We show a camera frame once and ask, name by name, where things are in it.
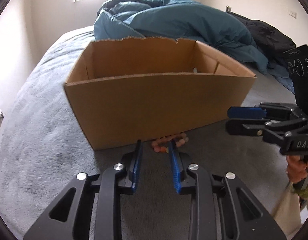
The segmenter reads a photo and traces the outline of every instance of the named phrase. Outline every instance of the white wall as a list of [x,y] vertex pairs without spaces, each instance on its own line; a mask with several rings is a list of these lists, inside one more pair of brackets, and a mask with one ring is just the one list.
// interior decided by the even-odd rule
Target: white wall
[[0,16],[0,109],[5,114],[39,60],[30,2],[11,0]]
[[96,13],[105,1],[32,0],[32,19],[40,56],[64,33],[93,25]]
[[[203,0],[206,5],[232,12],[250,19],[258,19],[273,25],[293,39],[297,46],[308,44],[308,15],[298,0]],[[288,10],[297,13],[297,18]]]

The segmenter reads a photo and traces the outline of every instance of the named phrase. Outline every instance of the gray bedsheet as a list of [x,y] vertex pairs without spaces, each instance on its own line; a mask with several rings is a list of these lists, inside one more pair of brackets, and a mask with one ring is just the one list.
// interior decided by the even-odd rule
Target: gray bedsheet
[[[1,126],[0,214],[19,239],[73,176],[102,172],[134,148],[94,152],[67,102],[63,82],[92,40],[92,27],[63,35],[27,79]],[[257,76],[244,106],[295,102],[272,76]],[[189,131],[182,150],[215,174],[235,172],[270,211],[288,182],[285,158],[260,138],[227,135],[224,125]],[[190,197],[173,188],[168,155],[145,143],[138,191],[122,197],[123,239],[187,239],[189,212]]]

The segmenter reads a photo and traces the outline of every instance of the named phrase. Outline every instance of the wall outlet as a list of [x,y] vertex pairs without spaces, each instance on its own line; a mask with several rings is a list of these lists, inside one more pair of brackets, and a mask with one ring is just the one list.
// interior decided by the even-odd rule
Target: wall outlet
[[3,112],[0,110],[0,121],[2,121],[4,119],[4,114]]
[[290,16],[294,17],[295,19],[297,18],[297,13],[291,10],[288,10],[288,13]]

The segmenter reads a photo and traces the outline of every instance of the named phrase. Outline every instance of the light switch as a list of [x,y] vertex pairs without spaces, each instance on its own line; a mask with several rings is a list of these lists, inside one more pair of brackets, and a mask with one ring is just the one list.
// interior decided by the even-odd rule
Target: light switch
[[290,16],[294,17],[295,19],[297,18],[297,13],[291,10],[288,10],[288,13]]

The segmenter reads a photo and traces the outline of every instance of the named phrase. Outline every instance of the human hand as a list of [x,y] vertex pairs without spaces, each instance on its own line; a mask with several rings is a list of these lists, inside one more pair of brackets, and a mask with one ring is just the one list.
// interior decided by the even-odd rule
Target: human hand
[[296,155],[289,155],[286,157],[286,160],[288,162],[288,178],[292,183],[297,183],[307,177],[306,169],[308,169],[308,162],[307,164],[304,163],[300,160],[300,156]]

